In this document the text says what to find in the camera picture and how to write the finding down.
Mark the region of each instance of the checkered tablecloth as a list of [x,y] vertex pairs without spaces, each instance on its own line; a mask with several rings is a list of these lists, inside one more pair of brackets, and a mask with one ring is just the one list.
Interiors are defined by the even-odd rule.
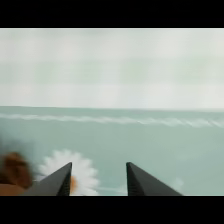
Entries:
[[223,109],[224,29],[0,29],[0,105]]

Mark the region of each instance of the black pointed object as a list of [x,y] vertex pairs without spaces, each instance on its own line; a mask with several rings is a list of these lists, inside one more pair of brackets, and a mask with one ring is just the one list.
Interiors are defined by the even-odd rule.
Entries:
[[69,196],[72,163],[68,163],[20,196]]
[[133,163],[126,163],[128,196],[183,196]]

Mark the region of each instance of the green and white checkered fabric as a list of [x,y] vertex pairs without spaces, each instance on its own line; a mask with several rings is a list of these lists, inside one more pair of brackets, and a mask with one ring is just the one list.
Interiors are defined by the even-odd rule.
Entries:
[[0,29],[0,106],[224,109],[224,29]]

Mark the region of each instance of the flower center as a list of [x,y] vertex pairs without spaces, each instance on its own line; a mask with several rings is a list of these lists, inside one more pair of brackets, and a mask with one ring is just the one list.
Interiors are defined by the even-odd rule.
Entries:
[[74,193],[76,188],[77,188],[77,181],[76,181],[75,177],[71,176],[70,193]]

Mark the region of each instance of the daisy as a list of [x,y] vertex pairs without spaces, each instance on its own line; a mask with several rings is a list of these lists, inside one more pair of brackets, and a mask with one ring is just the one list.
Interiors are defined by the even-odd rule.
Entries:
[[91,167],[91,160],[82,158],[78,152],[72,153],[66,149],[54,151],[52,157],[45,157],[44,160],[45,163],[39,166],[42,178],[72,162],[70,196],[98,196],[95,188],[99,181],[95,179],[97,171]]

